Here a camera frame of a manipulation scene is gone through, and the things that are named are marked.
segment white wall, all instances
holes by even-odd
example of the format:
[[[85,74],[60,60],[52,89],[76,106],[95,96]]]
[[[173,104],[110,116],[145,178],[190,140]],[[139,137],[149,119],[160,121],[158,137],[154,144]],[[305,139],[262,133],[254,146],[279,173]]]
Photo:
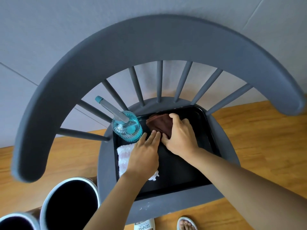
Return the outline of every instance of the white wall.
[[[0,0],[0,147],[14,144],[36,86],[63,55],[102,28],[141,15],[185,14],[236,30],[274,55],[306,92],[306,9],[307,0]],[[165,61],[164,96],[174,95],[184,64]],[[144,98],[156,96],[156,63],[135,69]],[[213,71],[210,66],[193,63],[180,97],[192,100]],[[138,101],[128,70],[108,81],[127,106]],[[210,108],[244,84],[223,72],[198,104]],[[97,95],[117,105],[101,84],[83,100],[103,110],[94,100]],[[265,98],[251,89],[229,106],[261,100]],[[63,127],[81,131],[107,126],[78,106],[63,123]]]

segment tray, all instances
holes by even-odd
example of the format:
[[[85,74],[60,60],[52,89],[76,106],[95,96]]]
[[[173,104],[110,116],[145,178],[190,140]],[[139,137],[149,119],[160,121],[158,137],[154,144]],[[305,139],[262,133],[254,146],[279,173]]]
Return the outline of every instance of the tray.
[[[186,106],[157,112],[157,114],[164,113],[176,113],[179,115],[180,119],[187,118],[195,132],[198,146],[217,156],[221,156],[214,141],[206,115],[200,108],[196,106]],[[152,114],[154,113],[138,116],[143,132],[147,132],[148,136],[150,135],[150,130],[146,125],[146,120]],[[129,143],[116,134],[113,134],[113,142],[115,149],[115,169],[117,172],[116,179],[118,181],[118,155],[116,149]],[[199,170],[179,156],[172,154],[161,142],[159,144],[158,154],[159,177],[156,177],[156,181],[147,181],[140,190],[136,200],[212,184]]]

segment chair backrest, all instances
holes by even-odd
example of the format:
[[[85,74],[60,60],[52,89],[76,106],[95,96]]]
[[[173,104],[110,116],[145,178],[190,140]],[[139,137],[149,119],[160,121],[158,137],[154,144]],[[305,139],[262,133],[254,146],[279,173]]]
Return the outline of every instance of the chair backrest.
[[[263,48],[233,30],[206,20],[180,15],[151,15],[129,19],[100,30],[79,43],[40,83],[18,129],[12,162],[15,178],[34,182],[43,175],[57,133],[109,140],[103,136],[60,127],[76,104],[111,121],[110,117],[81,100],[100,82],[123,109],[128,109],[106,81],[113,74],[129,69],[139,104],[144,106],[133,66],[157,61],[159,102],[163,60],[187,61],[175,93],[175,102],[193,61],[217,69],[191,104],[201,98],[222,71],[247,83],[209,109],[207,114],[222,108],[252,87],[284,114],[297,115],[305,105],[304,94],[288,71]]]

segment hand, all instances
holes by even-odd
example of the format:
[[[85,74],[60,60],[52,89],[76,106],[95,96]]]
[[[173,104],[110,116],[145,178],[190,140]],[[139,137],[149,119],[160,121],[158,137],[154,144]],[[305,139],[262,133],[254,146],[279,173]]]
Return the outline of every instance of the hand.
[[[193,128],[188,119],[181,121],[174,113],[169,116],[173,119],[172,136],[168,139],[163,133],[161,141],[173,154],[187,160],[199,148]]]
[[[128,168],[125,173],[133,174],[137,179],[146,182],[159,167],[158,146],[161,133],[152,131],[145,141],[147,133],[144,133],[130,154]]]

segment brown cloth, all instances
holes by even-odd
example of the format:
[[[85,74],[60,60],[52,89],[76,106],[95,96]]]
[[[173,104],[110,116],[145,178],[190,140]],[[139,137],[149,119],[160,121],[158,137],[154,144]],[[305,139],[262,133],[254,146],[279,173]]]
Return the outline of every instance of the brown cloth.
[[[149,129],[165,133],[170,139],[172,136],[173,119],[169,114],[157,115],[153,114],[146,120]]]

